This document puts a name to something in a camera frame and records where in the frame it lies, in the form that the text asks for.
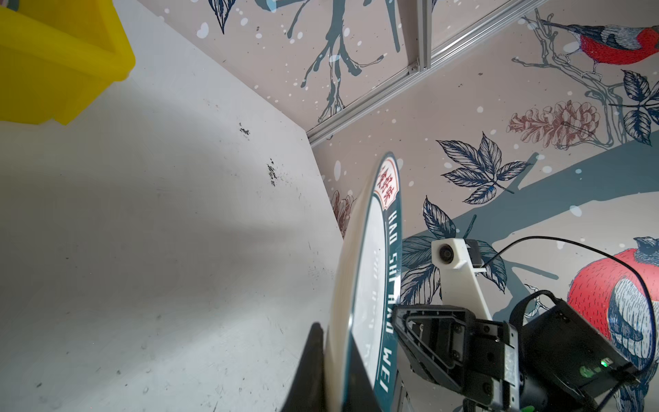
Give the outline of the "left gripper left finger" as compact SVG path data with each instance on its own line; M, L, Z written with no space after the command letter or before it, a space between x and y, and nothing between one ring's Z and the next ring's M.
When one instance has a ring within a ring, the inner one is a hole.
M324 392L324 331L314 323L307 336L282 412L326 411Z

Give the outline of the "white plate green lettered rim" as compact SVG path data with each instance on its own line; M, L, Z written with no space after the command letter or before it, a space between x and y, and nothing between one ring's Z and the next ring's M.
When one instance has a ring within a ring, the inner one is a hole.
M343 239L324 353L329 411L344 411L351 336L381 410L391 410L398 347L392 313L401 295L402 255L400 173L387 153L353 203Z

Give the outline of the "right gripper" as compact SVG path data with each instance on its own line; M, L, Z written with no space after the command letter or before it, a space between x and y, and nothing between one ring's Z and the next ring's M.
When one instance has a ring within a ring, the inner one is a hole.
M477 319L463 307L396 305L392 321L412 371L463 394L465 411L601 411L638 385L638 367L564 300L523 320Z

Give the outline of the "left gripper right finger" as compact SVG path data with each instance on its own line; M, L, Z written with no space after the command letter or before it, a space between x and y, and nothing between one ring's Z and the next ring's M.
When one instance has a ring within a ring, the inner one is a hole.
M354 338L348 340L348 371L344 389L343 410L351 412L381 412L379 402L368 379Z

